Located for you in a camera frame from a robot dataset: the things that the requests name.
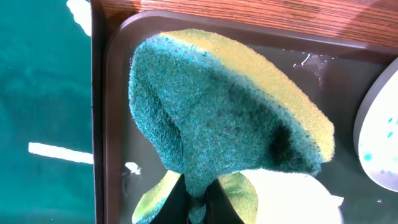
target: baking tray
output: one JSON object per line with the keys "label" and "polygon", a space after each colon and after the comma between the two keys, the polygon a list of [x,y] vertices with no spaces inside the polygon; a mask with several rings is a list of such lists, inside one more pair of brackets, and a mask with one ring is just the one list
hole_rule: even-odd
{"label": "baking tray", "polygon": [[[103,89],[93,89],[93,96],[97,97],[93,106],[103,109],[93,111],[97,118],[93,121],[94,126],[102,127],[103,124],[102,135],[94,134],[94,142],[103,140],[103,145],[100,142],[94,145],[95,158],[103,155],[103,164],[95,161],[95,169],[103,165],[103,177],[96,178],[96,186],[103,178],[103,189],[96,189],[96,208],[97,212],[102,209],[104,215],[97,214],[97,223],[131,223],[131,215],[141,195],[158,183],[166,172],[155,149],[131,118],[127,100],[129,66],[134,49],[147,37],[188,28],[227,36],[273,62],[334,123],[334,161],[349,155],[353,156],[355,169],[360,166],[352,141],[355,114],[369,87],[398,56],[397,49],[221,19],[146,11],[120,25],[108,41],[102,65],[104,77],[93,74],[93,81],[103,78]],[[139,165],[141,175],[126,176],[125,162]],[[328,187],[322,173],[318,179]]]}

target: wooden surface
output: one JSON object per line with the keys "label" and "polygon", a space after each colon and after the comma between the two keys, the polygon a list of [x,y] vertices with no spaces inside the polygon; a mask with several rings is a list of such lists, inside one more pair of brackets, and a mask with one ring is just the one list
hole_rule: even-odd
{"label": "wooden surface", "polygon": [[101,0],[115,28],[162,9],[398,47],[398,0]]}

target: white line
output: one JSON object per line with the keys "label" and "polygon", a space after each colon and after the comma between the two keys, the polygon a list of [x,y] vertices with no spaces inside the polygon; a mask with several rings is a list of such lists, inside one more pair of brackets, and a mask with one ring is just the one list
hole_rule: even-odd
{"label": "white line", "polygon": [[78,152],[71,149],[65,149],[63,147],[49,146],[41,143],[30,142],[28,151],[33,154],[41,156],[47,156],[57,159],[65,159],[73,162],[84,162],[87,164],[93,164],[94,158],[91,153]]}
{"label": "white line", "polygon": [[308,54],[307,58],[301,63],[301,65],[304,65],[304,62],[306,62],[310,58],[310,54]]}

